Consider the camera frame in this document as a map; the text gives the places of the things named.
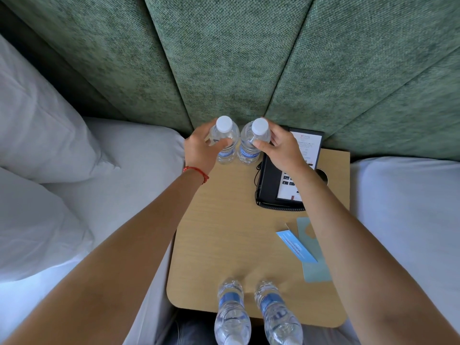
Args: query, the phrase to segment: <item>blue tent card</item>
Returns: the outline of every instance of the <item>blue tent card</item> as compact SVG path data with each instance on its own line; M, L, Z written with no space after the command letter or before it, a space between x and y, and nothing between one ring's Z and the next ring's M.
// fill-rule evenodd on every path
M314 264L311 262L302 262L304 280L310 283L332 281L329 268L326 265L321 247L319 246L318 239L311 238L307 235L306 229L309 225L310 219L308 217L297 218L299 241L317 261L317 263Z
M279 231L277 234L302 263L317 263L315 257L310 254L308 249L300 243L299 239L290 230Z

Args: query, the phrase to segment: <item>hand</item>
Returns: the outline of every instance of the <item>hand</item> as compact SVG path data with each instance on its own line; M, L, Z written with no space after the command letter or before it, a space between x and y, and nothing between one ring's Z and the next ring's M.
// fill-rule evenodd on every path
M279 170L286 172L290 176L298 170L308 167L300 153L299 144L294 135L272 121L267 121L273 145L262 140L255 140L254 146L265 152Z
M221 139L212 146L209 146L210 140L205 141L216 120L201 125L185 140L185 166L196 167L209 174L216 164L217 154L232 144L230 138Z

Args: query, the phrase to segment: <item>clear plastic bottle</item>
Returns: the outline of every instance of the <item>clear plastic bottle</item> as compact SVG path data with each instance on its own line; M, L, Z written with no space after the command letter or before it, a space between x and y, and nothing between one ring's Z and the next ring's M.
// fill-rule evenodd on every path
M257 161L260 150L253 145L253 141L257 139L268 143L271 139L268 122L262 117L249 122L241 131L241 144L238 149L241 162L249 164Z
M240 138L240 130L235 122L228 116L221 116L217 119L216 124L211 128L209 132L209 138L212 144L216 144L223 138L230 138L233 143L230 146L224 148L217 156L217 161L222 164L232 162L235 158L235 147L236 143Z
M227 279L219 288L219 312L214 323L218 345L247 345L251 337L251 320L244 310L243 288Z
M264 315L265 335L270 345L302 345L302 325L286 307L273 283L261 282L254 296Z

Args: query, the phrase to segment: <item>white bed sheet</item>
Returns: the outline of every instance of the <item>white bed sheet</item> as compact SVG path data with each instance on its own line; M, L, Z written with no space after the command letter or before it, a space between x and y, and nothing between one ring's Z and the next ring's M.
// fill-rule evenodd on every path
M88 224L98 245L180 175L184 139L164 127L101 119L87 119L87 124L121 169L105 177L46 187ZM170 255L171 245L124 344L152 345L169 323L174 312L165 291ZM73 267L75 264L47 269L0 284L0 342Z
M460 333L460 163L402 157L354 163L351 211Z

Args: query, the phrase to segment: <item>bottle label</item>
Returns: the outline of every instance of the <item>bottle label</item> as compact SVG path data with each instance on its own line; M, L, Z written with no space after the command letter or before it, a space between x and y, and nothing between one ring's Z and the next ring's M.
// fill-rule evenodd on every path
M262 315L265 314L267 307L272 305L273 303L281 303L284 304L284 300L281 298L279 294L276 293L269 293L260 302L260 310L262 311Z
M219 300L219 309L222 307L223 304L225 304L228 301L236 301L239 302L243 307L243 301L241 300L240 296L238 293L235 292L227 292L223 296L220 297Z
M221 152L219 152L219 156L220 157L227 157L227 156L233 155L234 152L235 152L235 149L232 149L230 151L221 151Z
M253 159L254 157L259 156L260 151L256 152L255 154L249 154L249 153L246 152L246 151L243 149L243 147L240 145L240 154L243 155L244 157L249 158L249 159Z

